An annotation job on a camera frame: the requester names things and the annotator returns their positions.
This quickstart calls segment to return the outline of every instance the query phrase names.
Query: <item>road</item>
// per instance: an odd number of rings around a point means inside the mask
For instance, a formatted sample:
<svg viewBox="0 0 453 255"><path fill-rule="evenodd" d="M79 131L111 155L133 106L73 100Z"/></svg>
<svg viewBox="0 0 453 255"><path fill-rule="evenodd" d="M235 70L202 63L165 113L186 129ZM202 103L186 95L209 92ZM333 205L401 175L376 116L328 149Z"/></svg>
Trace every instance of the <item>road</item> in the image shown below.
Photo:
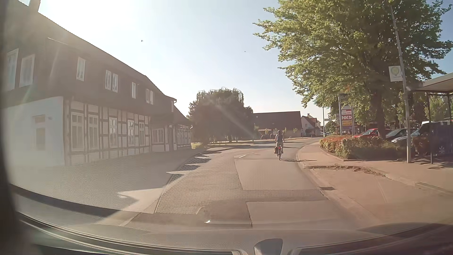
<svg viewBox="0 0 453 255"><path fill-rule="evenodd" d="M354 221L303 174L297 151L318 138L209 150L174 172L157 204L125 224L228 228L351 229Z"/></svg>
<svg viewBox="0 0 453 255"><path fill-rule="evenodd" d="M78 205L77 211L16 197L21 212L39 219L95 232L99 226L146 231L237 228L356 229L352 216L326 198L301 171L297 151L319 138L287 141L279 161L274 143L218 146L198 154L170 181L137 194L140 211L101 210ZM147 179L153 182L152 174Z"/></svg>

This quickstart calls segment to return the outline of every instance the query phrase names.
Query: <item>white window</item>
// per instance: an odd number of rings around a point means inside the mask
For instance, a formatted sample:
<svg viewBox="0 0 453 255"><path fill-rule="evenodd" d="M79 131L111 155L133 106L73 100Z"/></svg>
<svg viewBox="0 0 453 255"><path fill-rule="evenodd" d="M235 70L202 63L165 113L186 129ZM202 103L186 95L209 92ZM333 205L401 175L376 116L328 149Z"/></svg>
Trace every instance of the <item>white window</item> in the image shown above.
<svg viewBox="0 0 453 255"><path fill-rule="evenodd" d="M112 72L106 70L106 89L110 90L112 87Z"/></svg>
<svg viewBox="0 0 453 255"><path fill-rule="evenodd" d="M71 123L72 150L83 150L83 114L72 113Z"/></svg>
<svg viewBox="0 0 453 255"><path fill-rule="evenodd" d="M17 57L19 49L12 50L6 55L6 90L14 89L16 85Z"/></svg>
<svg viewBox="0 0 453 255"><path fill-rule="evenodd" d="M139 143L140 146L145 145L145 123L139 122Z"/></svg>
<svg viewBox="0 0 453 255"><path fill-rule="evenodd" d="M127 120L127 144L135 145L134 121Z"/></svg>
<svg viewBox="0 0 453 255"><path fill-rule="evenodd" d="M154 104L154 92L150 90L149 92L150 104Z"/></svg>
<svg viewBox="0 0 453 255"><path fill-rule="evenodd" d="M46 150L46 115L33 116L35 124L34 148L37 151Z"/></svg>
<svg viewBox="0 0 453 255"><path fill-rule="evenodd" d="M22 59L19 87L33 84L34 54Z"/></svg>
<svg viewBox="0 0 453 255"><path fill-rule="evenodd" d="M99 149L99 124L98 116L88 116L88 148Z"/></svg>
<svg viewBox="0 0 453 255"><path fill-rule="evenodd" d="M113 74L112 91L118 92L118 75L117 74Z"/></svg>
<svg viewBox="0 0 453 255"><path fill-rule="evenodd" d="M149 96L150 96L149 89L146 89L146 102L147 103L149 103Z"/></svg>
<svg viewBox="0 0 453 255"><path fill-rule="evenodd" d="M109 118L109 141L111 148L118 146L117 123L118 120L116 118Z"/></svg>
<svg viewBox="0 0 453 255"><path fill-rule="evenodd" d="M176 143L176 127L173 127L173 143Z"/></svg>
<svg viewBox="0 0 453 255"><path fill-rule="evenodd" d="M163 128L153 129L152 139L153 139L153 143L163 143L164 142L164 129Z"/></svg>
<svg viewBox="0 0 453 255"><path fill-rule="evenodd" d="M178 133L176 137L176 143L181 144L181 128L178 128Z"/></svg>
<svg viewBox="0 0 453 255"><path fill-rule="evenodd" d="M80 57L77 60L77 80L83 81L85 79L85 62L86 60Z"/></svg>
<svg viewBox="0 0 453 255"><path fill-rule="evenodd" d="M132 98L137 97L137 85L133 82L132 83Z"/></svg>

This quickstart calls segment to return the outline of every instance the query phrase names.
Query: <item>cyclist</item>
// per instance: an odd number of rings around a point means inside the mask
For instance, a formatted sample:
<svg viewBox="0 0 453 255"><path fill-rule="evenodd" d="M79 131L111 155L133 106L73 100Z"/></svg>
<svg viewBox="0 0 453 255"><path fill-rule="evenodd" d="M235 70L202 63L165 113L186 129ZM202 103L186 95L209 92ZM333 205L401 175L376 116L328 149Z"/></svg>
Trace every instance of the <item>cyclist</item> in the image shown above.
<svg viewBox="0 0 453 255"><path fill-rule="evenodd" d="M275 136L275 153L277 153L277 148L280 146L282 148L282 154L283 154L283 143L284 143L284 137L282 134L282 131L279 130L277 131L277 135Z"/></svg>

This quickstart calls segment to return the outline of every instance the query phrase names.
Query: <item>bus shelter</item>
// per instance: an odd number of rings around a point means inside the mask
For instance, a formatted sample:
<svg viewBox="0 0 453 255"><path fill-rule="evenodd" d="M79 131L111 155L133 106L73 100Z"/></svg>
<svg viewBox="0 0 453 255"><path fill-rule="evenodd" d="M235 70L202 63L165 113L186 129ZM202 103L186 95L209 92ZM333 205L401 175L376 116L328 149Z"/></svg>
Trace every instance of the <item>bus shelter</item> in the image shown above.
<svg viewBox="0 0 453 255"><path fill-rule="evenodd" d="M451 112L451 95L453 94L453 73L442 75L431 80L407 87L414 93L425 93L428 102L428 141L431 164L436 156L453 155L453 123ZM448 105L448 117L433 122L431 120L430 97L446 97Z"/></svg>

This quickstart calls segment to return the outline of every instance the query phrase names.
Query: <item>store sign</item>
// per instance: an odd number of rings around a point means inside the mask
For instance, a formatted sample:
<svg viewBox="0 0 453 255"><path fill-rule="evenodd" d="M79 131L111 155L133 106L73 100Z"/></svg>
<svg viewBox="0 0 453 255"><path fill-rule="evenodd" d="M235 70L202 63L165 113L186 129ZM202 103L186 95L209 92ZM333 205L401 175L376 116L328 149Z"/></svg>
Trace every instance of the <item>store sign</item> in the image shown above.
<svg viewBox="0 0 453 255"><path fill-rule="evenodd" d="M352 108L349 105L345 105L341 109L341 122L343 129L352 128Z"/></svg>
<svg viewBox="0 0 453 255"><path fill-rule="evenodd" d="M338 97L340 98L341 101L347 100L348 94L342 93L338 94Z"/></svg>

